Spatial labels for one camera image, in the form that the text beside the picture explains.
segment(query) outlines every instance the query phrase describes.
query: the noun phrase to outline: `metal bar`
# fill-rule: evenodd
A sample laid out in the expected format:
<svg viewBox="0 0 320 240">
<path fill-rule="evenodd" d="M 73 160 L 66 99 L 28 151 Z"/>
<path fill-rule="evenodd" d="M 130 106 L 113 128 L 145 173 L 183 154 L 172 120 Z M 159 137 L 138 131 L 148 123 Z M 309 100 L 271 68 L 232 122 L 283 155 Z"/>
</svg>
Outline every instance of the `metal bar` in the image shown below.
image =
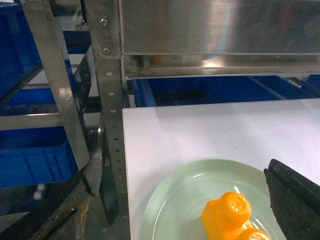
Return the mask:
<svg viewBox="0 0 320 240">
<path fill-rule="evenodd" d="M 24 217 L 28 212 L 0 216 L 0 233 L 9 228 L 16 221 Z"/>
<path fill-rule="evenodd" d="M 197 76 L 297 76 L 320 72 L 318 56 L 271 55 L 164 55 L 123 57 L 126 79 Z"/>
<path fill-rule="evenodd" d="M 121 57 L 118 45 L 119 6 L 116 0 L 102 0 L 99 4 L 95 0 L 86 0 L 85 4 L 119 213 L 127 218 L 128 190 L 122 118 L 124 92 L 121 61 L 117 59 Z"/>
<path fill-rule="evenodd" d="M 0 107 L 0 131 L 62 126 L 53 104 L 7 105 Z"/>
<path fill-rule="evenodd" d="M 90 159 L 87 133 L 79 99 L 75 98 L 77 84 L 63 31 L 51 5 L 54 5 L 52 0 L 22 1 L 77 166 L 82 169 Z"/>
<path fill-rule="evenodd" d="M 90 46 L 74 73 L 75 80 L 80 84 L 79 96 L 77 97 L 82 107 L 89 96 L 94 63 L 94 54 L 92 46 Z"/>
<path fill-rule="evenodd" d="M 0 98 L 0 106 L 5 105 L 17 92 L 26 86 L 32 79 L 35 78 L 44 69 L 41 62 L 39 62 L 34 69 L 25 75 L 9 92 Z"/>
<path fill-rule="evenodd" d="M 39 83 L 39 84 L 28 84 L 23 87 L 23 89 L 49 89 L 49 83 Z"/>
<path fill-rule="evenodd" d="M 62 122 L 58 112 L 0 117 L 0 131 L 60 126 Z"/>
</svg>

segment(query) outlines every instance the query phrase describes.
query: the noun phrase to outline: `stainless steel panel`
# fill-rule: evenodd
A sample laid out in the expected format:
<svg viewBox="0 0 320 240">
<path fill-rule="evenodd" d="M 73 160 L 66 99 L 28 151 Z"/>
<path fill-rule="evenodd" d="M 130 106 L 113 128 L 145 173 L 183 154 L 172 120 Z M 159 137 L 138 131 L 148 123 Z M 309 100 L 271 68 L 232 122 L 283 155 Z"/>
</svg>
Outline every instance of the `stainless steel panel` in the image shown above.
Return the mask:
<svg viewBox="0 0 320 240">
<path fill-rule="evenodd" d="M 125 55 L 320 54 L 318 0 L 120 0 Z"/>
<path fill-rule="evenodd" d="M 50 4 L 54 1 L 22 1 L 77 166 L 82 169 L 90 159 L 85 123 L 79 99 L 75 98 L 77 82 L 72 74 L 61 24 Z"/>
<path fill-rule="evenodd" d="M 183 76 L 280 75 L 308 76 L 320 74 L 316 55 L 162 55 L 124 56 L 126 79 Z"/>
</svg>

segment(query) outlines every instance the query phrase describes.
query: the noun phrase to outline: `metal shelf frame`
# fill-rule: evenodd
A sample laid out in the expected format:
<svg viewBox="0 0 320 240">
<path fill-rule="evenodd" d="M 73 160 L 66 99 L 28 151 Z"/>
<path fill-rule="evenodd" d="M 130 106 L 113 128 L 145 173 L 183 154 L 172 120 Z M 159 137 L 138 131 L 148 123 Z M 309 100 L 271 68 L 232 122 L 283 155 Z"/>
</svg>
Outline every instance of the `metal shelf frame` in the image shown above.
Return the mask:
<svg viewBox="0 0 320 240">
<path fill-rule="evenodd" d="M 230 25 L 232 30 L 235 30 L 231 31 L 234 35 L 227 36 L 225 27 L 229 20 L 233 21 L 232 23 L 245 23 L 250 18 L 247 19 L 248 14 L 232 12 L 229 14 L 231 19 L 227 19 L 229 4 L 231 4 L 229 2 L 217 1 L 214 3 L 215 6 L 211 6 L 212 1 L 199 0 L 191 3 L 191 6 L 186 6 L 182 0 L 172 5 L 156 0 L 141 0 L 140 4 L 132 7 L 132 4 L 136 3 L 131 0 L 85 0 L 86 18 L 92 43 L 89 51 L 92 51 L 93 54 L 85 57 L 83 63 L 80 64 L 81 67 L 79 66 L 79 70 L 73 75 L 61 24 L 54 11 L 55 1 L 22 1 L 23 10 L 56 102 L 56 109 L 50 108 L 48 112 L 42 111 L 45 114 L 37 116 L 34 124 L 46 122 L 50 126 L 64 126 L 77 165 L 79 169 L 82 169 L 90 160 L 88 137 L 83 119 L 83 103 L 88 97 L 88 89 L 91 86 L 89 79 L 92 68 L 90 66 L 95 65 L 119 213 L 124 219 L 129 218 L 123 127 L 123 108 L 127 107 L 127 80 L 261 74 L 294 76 L 320 73 L 320 52 L 318 46 L 312 48 L 313 45 L 310 44 L 312 41 L 303 45 L 299 54 L 295 53 L 296 48 L 290 48 L 288 54 L 278 51 L 290 42 L 279 42 L 276 46 L 277 51 L 274 51 L 274 46 L 269 42 L 268 51 L 261 52 L 264 48 L 263 39 L 254 42 L 255 46 L 259 47 L 256 52 L 243 51 L 243 49 L 250 49 L 251 43 L 250 41 L 245 42 L 245 47 L 248 48 L 242 48 L 243 44 L 237 42 L 237 39 L 241 39 L 247 29 L 241 28 L 242 31 L 237 32 L 238 26 Z M 239 10 L 252 7 L 247 3 L 249 1 L 234 2 L 233 7 Z M 299 4 L 304 5 L 305 9 L 315 9 L 312 6 L 319 6 L 318 2 L 312 0 Z M 193 8 L 199 8 L 201 11 L 192 11 Z M 257 6 L 255 18 L 261 17 L 260 8 L 267 9 L 266 6 Z M 220 9 L 221 14 L 215 12 L 215 9 Z M 272 17 L 270 18 L 267 14 L 262 16 L 265 20 L 264 25 L 252 28 L 251 32 L 263 33 L 268 21 L 278 18 L 281 14 L 274 6 L 270 9 L 274 10 Z M 178 19 L 177 10 L 184 17 Z M 218 24 L 214 26 L 217 30 L 211 26 L 212 23 Z M 276 31 L 281 30 L 277 25 L 275 28 Z M 312 34 L 309 28 L 306 31 L 307 34 Z M 199 44 L 192 42 L 192 39 L 200 41 Z M 220 40 L 222 43 L 223 40 L 227 43 L 222 44 L 225 48 L 220 46 Z M 217 46 L 212 47 L 208 43 L 214 43 Z M 26 122 L 26 119 L 33 119 L 29 113 L 26 115 L 28 117 L 24 115 L 0 117 L 1 126 L 9 124 L 10 119 L 13 118 L 16 118 L 19 125 Z M 21 124 L 21 126 L 29 128 L 33 126 L 33 123 L 25 126 Z"/>
<path fill-rule="evenodd" d="M 74 77 L 63 30 L 58 16 L 52 10 L 54 2 L 28 0 L 22 2 L 22 7 L 77 166 L 82 169 L 89 162 L 90 153 L 81 109 L 86 95 L 81 93 L 77 80 L 81 82 L 81 89 L 88 92 L 90 85 L 87 83 L 91 76 L 93 58 L 87 54 L 86 60 L 83 61 L 82 65 L 87 67 L 81 70 L 84 72 L 84 79 L 78 71 Z"/>
</svg>

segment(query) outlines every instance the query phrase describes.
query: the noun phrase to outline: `white table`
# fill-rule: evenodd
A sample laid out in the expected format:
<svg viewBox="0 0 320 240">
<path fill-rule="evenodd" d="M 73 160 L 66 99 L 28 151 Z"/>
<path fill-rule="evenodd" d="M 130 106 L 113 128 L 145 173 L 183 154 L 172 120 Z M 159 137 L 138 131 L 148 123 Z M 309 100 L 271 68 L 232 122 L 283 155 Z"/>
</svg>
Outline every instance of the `white table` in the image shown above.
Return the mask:
<svg viewBox="0 0 320 240">
<path fill-rule="evenodd" d="M 127 108 L 123 125 L 132 240 L 158 184 L 194 161 L 274 158 L 320 185 L 320 99 Z"/>
</svg>

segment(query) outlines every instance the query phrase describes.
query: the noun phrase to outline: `blue plastic bin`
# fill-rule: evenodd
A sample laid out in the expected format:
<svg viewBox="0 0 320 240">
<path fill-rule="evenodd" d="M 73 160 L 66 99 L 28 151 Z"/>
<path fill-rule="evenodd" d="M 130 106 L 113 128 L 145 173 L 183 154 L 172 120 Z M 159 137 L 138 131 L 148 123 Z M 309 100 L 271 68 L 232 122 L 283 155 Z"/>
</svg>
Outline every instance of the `blue plastic bin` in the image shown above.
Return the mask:
<svg viewBox="0 0 320 240">
<path fill-rule="evenodd" d="M 137 107 L 285 99 L 252 77 L 190 77 L 132 80 Z"/>
<path fill-rule="evenodd" d="M 0 54 L 1 98 L 41 61 L 21 4 L 0 2 Z"/>
<path fill-rule="evenodd" d="M 260 83 L 277 92 L 286 99 L 312 99 L 316 96 L 279 76 L 254 77 Z"/>
<path fill-rule="evenodd" d="M 51 89 L 41 88 L 23 89 L 6 105 L 53 103 Z M 64 182 L 77 170 L 63 127 L 0 131 L 0 188 Z"/>
<path fill-rule="evenodd" d="M 301 80 L 302 89 L 320 98 L 320 75 L 310 75 L 307 80 Z"/>
</svg>

